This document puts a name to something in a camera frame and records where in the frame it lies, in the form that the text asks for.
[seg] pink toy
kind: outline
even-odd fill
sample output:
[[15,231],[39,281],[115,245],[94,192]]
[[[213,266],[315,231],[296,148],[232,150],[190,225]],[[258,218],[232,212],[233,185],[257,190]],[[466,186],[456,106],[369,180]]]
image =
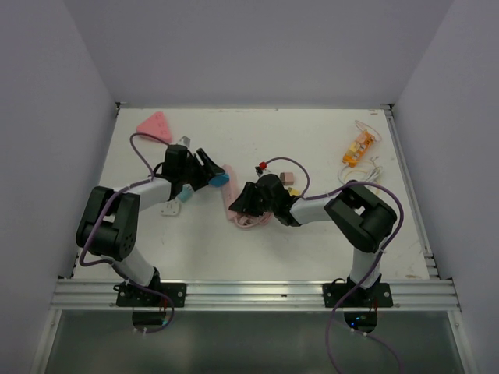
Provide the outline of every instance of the pink toy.
[[138,125],[137,132],[144,132],[149,135],[157,136],[158,138],[164,140],[166,143],[172,142],[172,133],[168,128],[166,117],[162,111],[157,111],[140,125]]
[[283,185],[292,185],[295,182],[295,176],[291,172],[281,173],[279,179]]
[[237,186],[237,178],[232,168],[229,165],[223,165],[221,168],[228,174],[228,182],[221,187],[221,197],[224,200],[225,215],[229,221],[232,221],[237,217],[237,213],[228,208],[238,198],[241,190]]

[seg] robotic arm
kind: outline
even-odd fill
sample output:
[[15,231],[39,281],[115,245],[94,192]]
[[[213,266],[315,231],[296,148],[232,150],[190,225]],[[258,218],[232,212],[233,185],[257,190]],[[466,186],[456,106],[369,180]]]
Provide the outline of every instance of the robotic arm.
[[[395,212],[363,185],[347,187],[334,197],[304,199],[290,196],[274,174],[261,176],[257,183],[247,182],[229,209],[255,217],[272,212],[286,226],[333,221],[354,247],[349,276],[349,282],[353,284],[357,284],[371,268],[380,245],[397,220]],[[379,281],[378,263],[360,287],[367,290]]]
[[202,149],[192,154],[186,146],[178,144],[168,146],[165,161],[156,169],[160,167],[161,171],[156,172],[150,182],[120,194],[105,213],[111,219],[102,221],[96,229],[104,205],[117,192],[106,187],[95,187],[76,233],[77,245],[84,247],[95,229],[88,252],[112,263],[113,269],[122,277],[153,291],[161,291],[161,278],[157,269],[144,259],[135,246],[139,212],[174,199],[185,184],[190,184],[197,191],[225,173]]

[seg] white wall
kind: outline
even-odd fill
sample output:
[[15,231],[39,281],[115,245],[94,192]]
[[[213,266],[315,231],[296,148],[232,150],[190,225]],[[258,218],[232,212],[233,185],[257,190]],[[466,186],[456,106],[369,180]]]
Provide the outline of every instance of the white wall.
[[114,97],[145,105],[378,107],[451,0],[65,0]]
[[114,103],[59,0],[0,12],[0,372],[29,371],[97,182]]
[[455,0],[395,106],[437,265],[483,373],[499,356],[499,2]]

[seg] white platform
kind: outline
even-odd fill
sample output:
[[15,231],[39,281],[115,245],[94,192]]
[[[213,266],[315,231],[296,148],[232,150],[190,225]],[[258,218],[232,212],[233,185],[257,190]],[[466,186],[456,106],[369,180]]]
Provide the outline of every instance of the white platform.
[[[136,126],[157,110],[122,109],[101,178],[101,185],[119,187],[147,177],[147,169],[129,145]],[[256,181],[254,167],[276,156],[292,157],[310,173],[307,195],[339,186],[338,169],[348,145],[359,134],[354,121],[373,126],[383,141],[369,149],[384,166],[381,184],[402,201],[405,223],[381,264],[385,280],[428,279],[416,224],[383,111],[318,109],[166,109],[174,142],[186,135],[191,148],[202,147],[219,164],[230,164],[239,185]],[[161,162],[161,144],[137,139],[154,166]],[[285,161],[273,172],[293,171],[296,188],[305,177]],[[396,205],[381,193],[387,203]],[[162,217],[160,206],[140,214],[137,246],[160,271],[162,279],[179,280],[323,280],[346,277],[352,246],[332,222],[287,228],[273,219],[267,226],[238,229],[225,218],[221,191],[206,187],[183,204],[177,217]],[[77,267],[75,278],[118,279],[107,265]]]

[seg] glass panel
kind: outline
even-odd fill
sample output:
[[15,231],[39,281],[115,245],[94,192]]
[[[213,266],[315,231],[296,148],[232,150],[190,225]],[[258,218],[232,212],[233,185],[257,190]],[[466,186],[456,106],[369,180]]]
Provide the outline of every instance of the glass panel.
[[[134,333],[131,312],[62,314],[47,373],[331,373],[323,312],[182,312],[160,333]],[[396,373],[390,352],[331,328],[345,373]],[[389,312],[374,334],[400,354],[407,373],[463,373],[447,313]]]

